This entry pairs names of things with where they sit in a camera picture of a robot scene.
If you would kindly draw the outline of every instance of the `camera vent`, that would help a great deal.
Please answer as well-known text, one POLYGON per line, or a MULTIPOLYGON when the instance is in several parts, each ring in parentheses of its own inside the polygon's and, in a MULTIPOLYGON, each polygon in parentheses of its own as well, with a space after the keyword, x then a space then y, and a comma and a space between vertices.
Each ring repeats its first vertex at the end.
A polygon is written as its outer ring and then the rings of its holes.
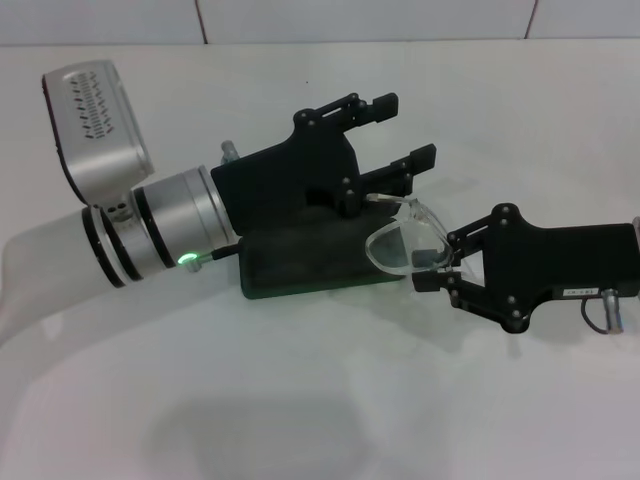
POLYGON ((113 126, 96 73, 78 73, 71 77, 69 84, 85 138, 97 140, 109 135, 113 126))

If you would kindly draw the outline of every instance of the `white table surface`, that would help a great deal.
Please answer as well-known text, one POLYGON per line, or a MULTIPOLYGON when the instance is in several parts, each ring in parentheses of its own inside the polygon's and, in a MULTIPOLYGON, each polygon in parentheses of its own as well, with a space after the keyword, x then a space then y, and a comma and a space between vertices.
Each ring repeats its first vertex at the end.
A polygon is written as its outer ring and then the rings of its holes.
MULTIPOLYGON (((79 208, 40 76, 105 57, 155 179, 217 164, 227 138, 241 155, 280 142, 301 108, 393 91, 397 118, 348 134, 361 169, 435 143, 416 192, 448 228, 502 201, 547 227, 640 214, 640 41, 7 48, 0 244, 79 208)), ((509 336, 444 292, 249 301, 238 283, 233 258, 175 269, 6 345, 0 478, 640 476, 637 299, 622 302, 620 337, 589 330, 577 301, 509 336)))

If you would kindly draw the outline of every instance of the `clear lens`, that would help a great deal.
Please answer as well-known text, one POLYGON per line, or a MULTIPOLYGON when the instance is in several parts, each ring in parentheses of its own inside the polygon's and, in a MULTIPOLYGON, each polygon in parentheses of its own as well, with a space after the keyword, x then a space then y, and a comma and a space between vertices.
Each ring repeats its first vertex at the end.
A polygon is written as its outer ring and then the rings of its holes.
POLYGON ((393 275, 448 266, 452 249, 438 218, 417 200, 398 201, 402 206, 395 220, 366 241, 365 251, 371 262, 393 275))

